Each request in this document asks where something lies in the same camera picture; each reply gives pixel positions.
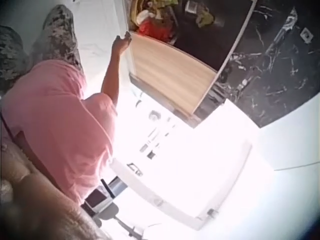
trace pink shirt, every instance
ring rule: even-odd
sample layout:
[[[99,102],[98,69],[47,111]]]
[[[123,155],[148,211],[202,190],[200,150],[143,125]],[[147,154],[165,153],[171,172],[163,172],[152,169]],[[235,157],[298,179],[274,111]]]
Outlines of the pink shirt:
[[[98,186],[113,154],[116,109],[104,93],[83,100],[85,77],[60,60],[37,64],[1,100],[60,189],[79,205]]]

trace wooden cabinet door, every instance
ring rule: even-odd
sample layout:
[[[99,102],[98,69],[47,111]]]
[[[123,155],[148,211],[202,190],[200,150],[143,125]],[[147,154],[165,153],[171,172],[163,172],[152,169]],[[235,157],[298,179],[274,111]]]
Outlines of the wooden cabinet door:
[[[194,113],[217,74],[191,55],[134,32],[131,52],[133,74],[186,115]]]

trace red object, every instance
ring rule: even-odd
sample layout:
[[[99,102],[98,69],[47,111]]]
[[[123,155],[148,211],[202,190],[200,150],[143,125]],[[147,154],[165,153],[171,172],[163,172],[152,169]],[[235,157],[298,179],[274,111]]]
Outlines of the red object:
[[[172,27],[157,26],[150,19],[147,19],[141,23],[138,29],[138,33],[144,36],[148,36],[157,39],[162,42],[169,42]]]

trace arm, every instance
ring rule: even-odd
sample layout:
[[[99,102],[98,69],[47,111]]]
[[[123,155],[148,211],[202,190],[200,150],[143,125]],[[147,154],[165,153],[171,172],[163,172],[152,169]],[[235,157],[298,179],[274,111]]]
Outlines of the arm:
[[[127,31],[123,39],[120,36],[116,36],[111,51],[111,58],[109,66],[106,70],[101,92],[108,95],[114,106],[117,106],[119,97],[119,67],[121,54],[128,48],[131,42],[131,35]]]
[[[111,98],[115,107],[119,97],[119,65],[120,55],[112,53],[101,87],[101,92]]]

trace black marble wall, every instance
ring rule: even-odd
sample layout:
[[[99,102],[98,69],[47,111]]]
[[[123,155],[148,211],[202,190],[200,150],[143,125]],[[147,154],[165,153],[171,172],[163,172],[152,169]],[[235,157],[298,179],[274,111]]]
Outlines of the black marble wall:
[[[311,1],[259,0],[227,66],[212,89],[259,127],[292,112],[320,91],[319,7]],[[303,31],[311,40],[301,37]],[[204,99],[207,117],[216,108]]]

